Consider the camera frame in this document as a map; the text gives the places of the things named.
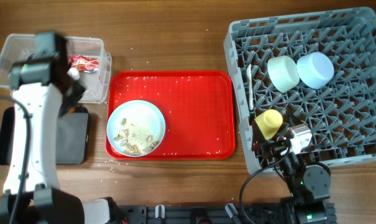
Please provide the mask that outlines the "white tissue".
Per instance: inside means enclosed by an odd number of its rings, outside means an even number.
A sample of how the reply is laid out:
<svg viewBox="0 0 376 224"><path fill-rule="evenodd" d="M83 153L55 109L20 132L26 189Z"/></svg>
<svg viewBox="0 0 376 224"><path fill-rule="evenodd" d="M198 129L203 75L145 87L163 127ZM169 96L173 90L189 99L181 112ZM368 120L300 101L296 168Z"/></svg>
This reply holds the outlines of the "white tissue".
<svg viewBox="0 0 376 224"><path fill-rule="evenodd" d="M77 68L73 68L71 67L69 69L69 71L67 72L67 74L72 77L72 79L74 80L79 80L80 79L80 72L78 71Z"/></svg>

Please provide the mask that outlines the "yellow plastic cup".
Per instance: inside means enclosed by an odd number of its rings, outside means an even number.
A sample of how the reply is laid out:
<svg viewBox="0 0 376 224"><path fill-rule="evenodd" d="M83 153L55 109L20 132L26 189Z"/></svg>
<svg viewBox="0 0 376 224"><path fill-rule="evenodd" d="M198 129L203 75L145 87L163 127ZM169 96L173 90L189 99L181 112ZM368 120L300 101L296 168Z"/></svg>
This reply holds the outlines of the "yellow plastic cup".
<svg viewBox="0 0 376 224"><path fill-rule="evenodd" d="M265 140L272 139L283 123L283 116L277 110L267 110L255 118L257 127Z"/></svg>

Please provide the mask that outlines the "red foil wrapper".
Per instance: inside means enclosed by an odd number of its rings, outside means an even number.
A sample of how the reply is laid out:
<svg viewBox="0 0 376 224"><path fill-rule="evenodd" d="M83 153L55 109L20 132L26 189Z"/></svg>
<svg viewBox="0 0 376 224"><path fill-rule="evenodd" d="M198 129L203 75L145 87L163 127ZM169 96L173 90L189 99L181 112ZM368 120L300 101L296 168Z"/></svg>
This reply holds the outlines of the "red foil wrapper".
<svg viewBox="0 0 376 224"><path fill-rule="evenodd" d="M99 60L94 57L86 57L83 55L69 55L68 59L71 68L77 69L79 72L97 72L99 69Z"/></svg>

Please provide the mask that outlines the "white plastic spoon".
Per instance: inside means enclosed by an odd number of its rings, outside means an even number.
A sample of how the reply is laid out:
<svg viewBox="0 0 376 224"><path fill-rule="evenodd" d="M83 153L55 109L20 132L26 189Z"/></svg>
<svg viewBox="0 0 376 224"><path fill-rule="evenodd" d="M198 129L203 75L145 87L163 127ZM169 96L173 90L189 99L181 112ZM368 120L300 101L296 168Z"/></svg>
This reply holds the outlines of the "white plastic spoon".
<svg viewBox="0 0 376 224"><path fill-rule="evenodd" d="M246 68L246 76L249 82L249 100L248 105L249 109L252 111L254 109L254 99L253 99L253 86L252 86L252 65L248 64Z"/></svg>

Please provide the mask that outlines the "mint green cup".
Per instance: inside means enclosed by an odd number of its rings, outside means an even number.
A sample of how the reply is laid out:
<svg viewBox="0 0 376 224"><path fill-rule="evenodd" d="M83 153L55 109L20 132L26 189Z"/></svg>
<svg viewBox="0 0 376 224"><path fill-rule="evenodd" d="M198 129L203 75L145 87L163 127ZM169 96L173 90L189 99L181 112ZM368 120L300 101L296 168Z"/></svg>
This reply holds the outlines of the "mint green cup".
<svg viewBox="0 0 376 224"><path fill-rule="evenodd" d="M296 63L289 56L270 58L267 63L267 71L274 87L286 93L300 82Z"/></svg>

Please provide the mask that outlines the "light blue bowl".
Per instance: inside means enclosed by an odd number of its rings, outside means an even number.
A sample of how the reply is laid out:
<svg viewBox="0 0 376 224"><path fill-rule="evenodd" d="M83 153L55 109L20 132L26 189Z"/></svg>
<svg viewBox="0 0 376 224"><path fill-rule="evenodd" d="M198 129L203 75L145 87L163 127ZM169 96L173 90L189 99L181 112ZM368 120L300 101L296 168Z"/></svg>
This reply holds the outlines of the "light blue bowl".
<svg viewBox="0 0 376 224"><path fill-rule="evenodd" d="M322 88L334 76L331 60L321 52L313 52L299 58L296 69L301 81L313 89Z"/></svg>

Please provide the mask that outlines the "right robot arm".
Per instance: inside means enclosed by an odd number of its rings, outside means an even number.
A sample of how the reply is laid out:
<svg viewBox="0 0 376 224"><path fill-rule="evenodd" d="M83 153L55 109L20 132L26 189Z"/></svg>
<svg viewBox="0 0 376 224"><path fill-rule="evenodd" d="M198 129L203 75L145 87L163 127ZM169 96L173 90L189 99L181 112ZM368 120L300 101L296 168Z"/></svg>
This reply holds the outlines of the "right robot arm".
<svg viewBox="0 0 376 224"><path fill-rule="evenodd" d="M287 223L332 223L328 213L327 199L330 198L330 169L319 162L307 163L298 157L300 151L311 143L312 132L306 124L290 128L289 138L266 143L265 136L256 121L253 127L252 149L263 150L275 163L267 168L280 169L280 174L291 196L281 199L280 215Z"/></svg>

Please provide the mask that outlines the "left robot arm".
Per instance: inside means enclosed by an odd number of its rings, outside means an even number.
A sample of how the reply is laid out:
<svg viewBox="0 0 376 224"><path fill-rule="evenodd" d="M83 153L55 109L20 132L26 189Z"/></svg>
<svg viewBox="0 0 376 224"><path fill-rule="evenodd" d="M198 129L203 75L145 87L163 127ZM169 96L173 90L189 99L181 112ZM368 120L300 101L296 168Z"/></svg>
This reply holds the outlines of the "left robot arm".
<svg viewBox="0 0 376 224"><path fill-rule="evenodd" d="M84 223L81 200L60 190L56 169L58 118L85 92L67 73L67 39L56 32L35 36L35 52L12 64L12 158L0 197L0 223Z"/></svg>

